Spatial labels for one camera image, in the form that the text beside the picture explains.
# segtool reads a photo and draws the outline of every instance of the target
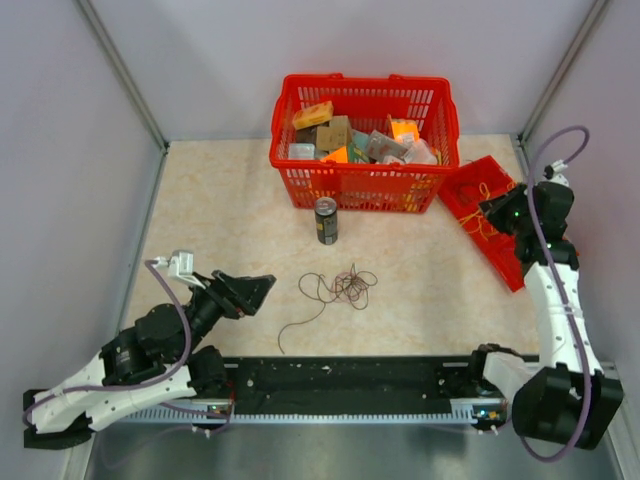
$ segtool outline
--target red plastic basket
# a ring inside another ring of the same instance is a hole
[[[487,188],[481,191],[482,183]],[[514,254],[513,237],[498,233],[481,214],[474,215],[479,202],[506,193],[513,184],[513,179],[494,158],[487,156],[447,177],[438,196],[458,220],[465,221],[462,227],[515,292],[524,286],[524,280],[520,262]]]
[[[348,115],[353,128],[388,133],[387,115],[416,120],[420,136],[436,148],[442,165],[363,165],[287,158],[295,141],[294,113],[331,100],[334,115]],[[291,202],[312,208],[332,197],[340,208],[424,212],[445,176],[458,168],[458,116],[444,78],[344,78],[341,74],[289,75],[271,122],[271,165],[282,176]]]

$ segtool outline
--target metal floor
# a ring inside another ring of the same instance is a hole
[[[382,479],[622,479],[609,439],[591,452],[573,451],[557,464],[537,462],[510,428],[498,437],[418,426],[237,425],[207,440],[176,431],[150,443],[129,462],[124,455],[169,426],[115,424],[102,432],[86,480],[382,480]],[[535,444],[540,453],[557,445]]]

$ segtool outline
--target speckled floor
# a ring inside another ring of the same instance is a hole
[[[225,356],[281,355],[280,328],[321,308],[298,291],[299,277],[313,271],[333,278],[355,262],[379,278],[369,307],[329,305],[316,321],[284,333],[287,354],[464,354],[489,341],[537,352],[527,292],[509,291],[438,199],[424,215],[341,211],[338,242],[323,246],[313,212],[291,205],[268,149],[269,140],[171,144],[144,258],[186,248],[202,274],[278,279],[258,315],[221,320],[203,344]],[[493,155],[521,178],[507,135],[462,136],[459,150],[462,164]],[[188,300],[187,288],[174,286]],[[141,268],[127,325],[167,301]]]

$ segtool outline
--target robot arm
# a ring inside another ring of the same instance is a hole
[[[565,237],[565,219],[573,192],[553,168],[547,181],[533,189],[534,203],[547,247],[563,283],[563,302],[551,268],[543,255],[529,213],[526,189],[518,185],[498,198],[480,204],[487,220],[501,233],[514,235],[515,254],[522,265],[527,291],[536,307],[541,369],[532,375],[524,360],[498,345],[481,345],[472,354],[472,375],[496,387],[511,407],[514,430],[521,437],[566,444],[578,425],[583,407],[583,365],[578,342],[586,353],[591,378],[591,403],[578,448],[593,449],[604,435],[623,398],[618,380],[605,378],[591,349],[578,296],[578,256]],[[567,316],[575,320],[575,338]]]
[[[186,284],[192,292],[183,306],[191,337],[184,365],[176,369],[186,343],[176,307],[157,305],[60,385],[25,392],[25,447],[78,445],[93,432],[138,410],[177,398],[215,396],[226,383],[218,350],[207,346],[193,351],[221,317],[255,315],[275,277],[234,278],[220,271],[214,271],[212,278],[204,277],[193,272],[193,254],[186,251],[174,252],[169,260],[156,259],[155,268],[168,269],[170,278]],[[173,370],[166,379],[157,381]]]

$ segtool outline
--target white wall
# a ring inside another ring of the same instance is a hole
[[[22,393],[113,335],[159,151],[70,0],[0,4],[0,464],[56,478],[22,448]]]
[[[285,75],[444,76],[463,132],[518,132],[587,0],[93,0],[170,139],[268,136]]]
[[[580,293],[592,343],[615,361],[634,406],[640,406],[639,18],[640,2],[612,2],[533,141],[570,124],[591,129],[591,143],[568,170],[576,195],[569,233],[581,253]],[[560,142],[545,158],[566,156],[578,138]]]

